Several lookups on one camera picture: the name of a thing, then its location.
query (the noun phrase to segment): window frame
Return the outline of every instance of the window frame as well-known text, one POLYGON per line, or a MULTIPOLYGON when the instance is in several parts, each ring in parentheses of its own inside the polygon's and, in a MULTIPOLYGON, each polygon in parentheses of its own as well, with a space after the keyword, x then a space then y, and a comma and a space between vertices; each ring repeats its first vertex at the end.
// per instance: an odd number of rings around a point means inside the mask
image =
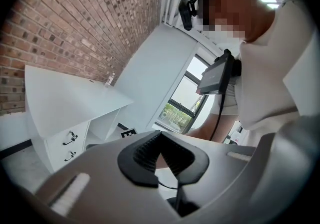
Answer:
MULTIPOLYGON (((200 60, 203 64, 205 64, 207 67, 210 66, 209 63, 207 63, 203 58, 201 58, 199 55, 195 54, 194 56, 195 58, 197 58, 198 60, 200 60)), ((189 78, 190 80, 192 80, 194 83, 196 83, 197 85, 200 84, 200 80, 194 76, 192 73, 190 73, 189 71, 185 71, 185 74, 183 75, 183 77, 181 78, 180 82, 182 81, 182 79, 184 77, 189 78)), ((188 116, 191 117, 191 120, 189 121, 189 123, 186 125, 186 127, 184 128, 184 130, 181 132, 181 134, 186 134, 192 127, 192 125, 194 124, 195 120, 197 119, 197 117, 199 116, 202 108, 204 107, 209 95, 204 95, 203 98, 201 99, 198 108, 196 109, 196 112, 193 113, 193 111, 189 110, 187 107, 183 106, 182 104, 178 103, 177 101, 175 101, 174 99, 172 99, 173 94, 175 93, 176 89, 174 90, 174 92, 172 93, 170 99, 168 100, 168 103, 171 104, 172 106, 176 107, 178 110, 182 111, 183 113, 187 114, 188 116)), ((158 123, 157 121, 155 121, 156 125, 159 125, 160 127, 163 127, 163 125, 161 125, 160 123, 158 123)))

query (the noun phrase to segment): white desk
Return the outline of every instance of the white desk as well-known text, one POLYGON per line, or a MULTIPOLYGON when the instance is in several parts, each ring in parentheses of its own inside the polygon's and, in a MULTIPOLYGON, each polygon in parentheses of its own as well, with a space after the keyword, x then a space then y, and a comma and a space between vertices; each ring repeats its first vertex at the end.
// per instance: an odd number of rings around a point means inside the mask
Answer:
POLYGON ((102 82, 32 66, 25 70, 29 137, 50 172, 83 152, 88 130, 105 141, 121 108, 133 102, 102 82))

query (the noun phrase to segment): white panel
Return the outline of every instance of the white panel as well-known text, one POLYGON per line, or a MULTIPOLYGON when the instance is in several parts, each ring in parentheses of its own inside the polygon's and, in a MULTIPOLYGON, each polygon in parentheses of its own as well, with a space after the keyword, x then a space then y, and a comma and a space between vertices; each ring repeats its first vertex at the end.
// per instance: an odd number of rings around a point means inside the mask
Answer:
POLYGON ((29 109, 43 138, 132 103, 102 82, 32 66, 25 70, 29 109))
POLYGON ((36 151, 41 161, 44 163, 45 167, 48 169, 50 173, 54 173, 54 169, 50 163, 50 159, 48 155, 47 142, 39 137, 32 138, 31 142, 32 142, 32 145, 34 146, 34 150, 36 151))
POLYGON ((203 60, 205 60, 209 65, 214 63, 216 56, 209 51, 207 48, 198 43, 197 55, 200 56, 203 60))
POLYGON ((115 110, 109 114, 103 115, 95 120, 92 120, 89 126, 89 131, 99 139, 105 141, 112 134, 118 124, 115 119, 119 110, 115 110))
POLYGON ((186 71, 186 62, 191 61, 196 44, 190 36, 165 25, 151 33, 114 86, 134 100, 119 117, 120 123, 138 132, 146 130, 157 110, 163 108, 172 95, 173 91, 170 95, 168 92, 177 77, 186 71))
POLYGON ((320 114, 320 41, 314 32, 302 56, 283 79, 300 115, 320 114))
POLYGON ((72 161, 70 160, 65 162, 65 159, 69 159, 70 157, 69 151, 76 152, 74 158, 78 157, 82 153, 88 125, 89 122, 81 123, 46 140, 50 161, 54 171, 57 171, 72 161), (70 134, 71 130, 78 137, 74 142, 69 143, 72 138, 72 135, 70 134))
POLYGON ((0 150, 28 140, 26 113, 12 113, 0 116, 0 150))

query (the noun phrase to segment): black cable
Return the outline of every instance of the black cable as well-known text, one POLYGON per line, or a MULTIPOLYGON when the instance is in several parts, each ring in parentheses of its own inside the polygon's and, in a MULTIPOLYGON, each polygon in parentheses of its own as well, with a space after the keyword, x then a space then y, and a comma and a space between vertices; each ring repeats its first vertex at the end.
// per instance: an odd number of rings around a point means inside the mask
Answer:
POLYGON ((221 97, 221 104, 220 104, 220 110, 219 110, 219 116, 218 116, 218 120, 216 121, 217 123, 216 123, 216 126, 214 127, 214 130, 213 130, 213 133, 212 133, 212 135, 211 135, 211 137, 210 137, 210 141, 212 141, 212 138, 214 137, 214 135, 215 135, 215 131, 217 130, 217 128, 218 128, 218 124, 219 124, 219 121, 220 121, 220 117, 221 117, 221 114, 222 114, 222 109, 223 109, 223 107, 224 107, 224 103, 225 103, 225 94, 223 94, 222 95, 222 97, 221 97))
POLYGON ((164 186, 164 187, 169 188, 169 189, 177 189, 176 187, 166 186, 166 185, 162 184, 160 181, 159 181, 159 184, 160 184, 161 186, 164 186))

